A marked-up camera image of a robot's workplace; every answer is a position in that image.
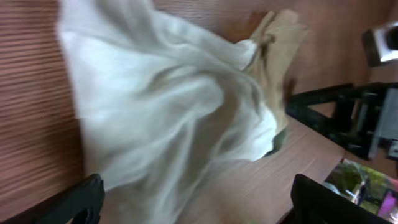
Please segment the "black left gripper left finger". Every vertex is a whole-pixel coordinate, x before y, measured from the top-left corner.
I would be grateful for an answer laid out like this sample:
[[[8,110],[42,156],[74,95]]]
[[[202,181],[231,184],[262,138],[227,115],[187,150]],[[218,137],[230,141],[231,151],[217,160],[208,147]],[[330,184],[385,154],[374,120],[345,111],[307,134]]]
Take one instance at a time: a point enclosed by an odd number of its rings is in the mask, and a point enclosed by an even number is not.
[[[104,198],[104,182],[99,174],[92,174],[4,223],[98,224]]]

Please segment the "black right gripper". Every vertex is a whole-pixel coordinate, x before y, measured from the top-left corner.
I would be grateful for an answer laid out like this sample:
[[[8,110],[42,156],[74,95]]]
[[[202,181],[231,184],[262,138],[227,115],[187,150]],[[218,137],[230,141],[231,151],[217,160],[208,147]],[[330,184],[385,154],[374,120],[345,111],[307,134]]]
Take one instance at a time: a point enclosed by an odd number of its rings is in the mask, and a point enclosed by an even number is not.
[[[352,83],[331,86],[318,90],[292,95],[287,103],[289,116],[360,159],[370,161],[375,158],[377,150],[387,149],[387,158],[397,160],[397,83],[387,83],[386,95],[381,106],[379,119],[372,136],[365,137],[349,131],[338,131],[332,118],[307,107],[335,102],[336,105],[354,106],[357,98],[365,91],[378,87],[378,83],[354,86]]]

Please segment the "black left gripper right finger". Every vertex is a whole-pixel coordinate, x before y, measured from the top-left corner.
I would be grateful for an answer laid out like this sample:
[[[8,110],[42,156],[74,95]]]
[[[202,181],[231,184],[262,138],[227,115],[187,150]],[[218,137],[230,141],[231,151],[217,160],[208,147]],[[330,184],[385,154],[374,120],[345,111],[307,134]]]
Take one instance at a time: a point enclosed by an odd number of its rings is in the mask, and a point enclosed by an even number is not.
[[[293,209],[280,224],[390,224],[303,174],[290,193]]]

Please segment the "white baby shirt tan sleeves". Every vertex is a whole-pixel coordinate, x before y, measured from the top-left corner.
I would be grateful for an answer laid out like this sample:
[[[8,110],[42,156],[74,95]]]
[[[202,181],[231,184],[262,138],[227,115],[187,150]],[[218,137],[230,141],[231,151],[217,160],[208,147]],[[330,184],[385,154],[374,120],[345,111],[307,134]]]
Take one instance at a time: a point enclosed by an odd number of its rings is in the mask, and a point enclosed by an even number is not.
[[[231,43],[151,1],[60,1],[85,170],[104,180],[101,222],[175,223],[212,164],[277,150],[306,33],[291,10]]]

